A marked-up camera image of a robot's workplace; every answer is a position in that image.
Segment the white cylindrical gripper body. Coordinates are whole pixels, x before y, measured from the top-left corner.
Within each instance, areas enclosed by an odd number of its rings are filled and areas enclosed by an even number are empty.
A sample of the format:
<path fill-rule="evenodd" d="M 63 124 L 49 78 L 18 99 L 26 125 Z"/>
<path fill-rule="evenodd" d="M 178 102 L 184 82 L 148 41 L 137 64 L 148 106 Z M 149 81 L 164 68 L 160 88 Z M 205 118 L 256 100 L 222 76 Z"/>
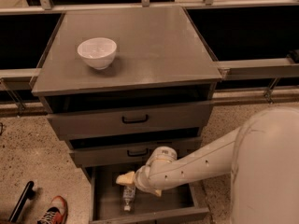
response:
<path fill-rule="evenodd" d="M 135 172 L 134 183 L 138 189 L 147 193 L 154 193 L 155 189 L 149 182 L 149 173 L 150 168 L 147 165 L 142 166 Z"/>

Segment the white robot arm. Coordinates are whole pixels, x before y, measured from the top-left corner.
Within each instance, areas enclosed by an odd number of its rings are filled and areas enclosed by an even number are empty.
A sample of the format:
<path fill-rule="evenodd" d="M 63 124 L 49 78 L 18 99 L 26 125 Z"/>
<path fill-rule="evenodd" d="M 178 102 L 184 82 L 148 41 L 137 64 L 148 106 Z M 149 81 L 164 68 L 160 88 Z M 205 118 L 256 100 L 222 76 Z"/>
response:
<path fill-rule="evenodd" d="M 225 174 L 231 176 L 231 224 L 299 224 L 299 108 L 267 108 L 181 159 L 158 147 L 116 183 L 161 196 Z"/>

